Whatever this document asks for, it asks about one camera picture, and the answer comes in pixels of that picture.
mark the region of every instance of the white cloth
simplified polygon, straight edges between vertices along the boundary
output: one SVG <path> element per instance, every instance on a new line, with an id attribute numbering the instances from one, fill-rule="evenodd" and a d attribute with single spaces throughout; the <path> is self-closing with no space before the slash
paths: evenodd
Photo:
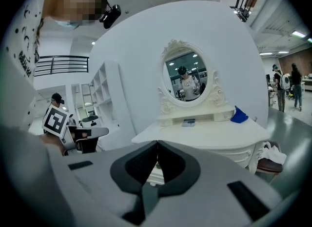
<path id="1" fill-rule="evenodd" d="M 283 165 L 287 158 L 287 155 L 279 152 L 276 146 L 271 147 L 271 144 L 269 142 L 264 142 L 259 159 L 264 158 L 270 159 L 275 163 Z"/>
<path id="2" fill-rule="evenodd" d="M 194 100 L 199 97 L 199 95 L 194 94 L 194 87 L 199 86 L 199 82 L 196 77 L 189 75 L 188 79 L 182 79 L 182 83 L 180 83 L 179 89 L 183 89 L 185 93 L 185 100 Z"/>
<path id="3" fill-rule="evenodd" d="M 26 0 L 16 12 L 0 46 L 0 124 L 28 130 L 35 117 L 33 87 L 37 29 L 44 0 Z"/>

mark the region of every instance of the brown wall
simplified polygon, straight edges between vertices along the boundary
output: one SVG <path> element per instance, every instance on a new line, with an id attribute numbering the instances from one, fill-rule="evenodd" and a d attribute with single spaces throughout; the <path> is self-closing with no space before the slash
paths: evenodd
<path id="1" fill-rule="evenodd" d="M 301 75 L 312 73 L 312 47 L 300 52 L 279 58 L 283 73 L 292 74 L 292 63 L 295 63 Z"/>

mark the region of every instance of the white bookshelf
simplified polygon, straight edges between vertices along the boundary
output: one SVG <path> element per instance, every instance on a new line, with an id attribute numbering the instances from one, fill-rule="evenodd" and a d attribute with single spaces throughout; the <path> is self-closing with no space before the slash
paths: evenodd
<path id="1" fill-rule="evenodd" d="M 136 134 L 124 98 L 118 63 L 106 61 L 92 79 L 90 90 L 101 126 L 109 129 L 108 135 L 99 138 L 98 147 L 105 150 L 131 144 Z"/>

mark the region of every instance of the white backpack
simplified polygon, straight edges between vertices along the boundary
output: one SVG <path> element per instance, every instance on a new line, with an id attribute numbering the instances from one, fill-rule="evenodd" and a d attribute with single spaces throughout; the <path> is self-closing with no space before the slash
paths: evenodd
<path id="1" fill-rule="evenodd" d="M 280 74 L 279 72 L 276 72 L 276 73 L 281 77 L 280 82 L 279 82 L 279 85 L 281 86 L 281 88 L 283 90 L 288 90 L 291 87 L 289 78 L 285 74 L 283 74 L 282 71 L 281 71 L 282 74 Z"/>

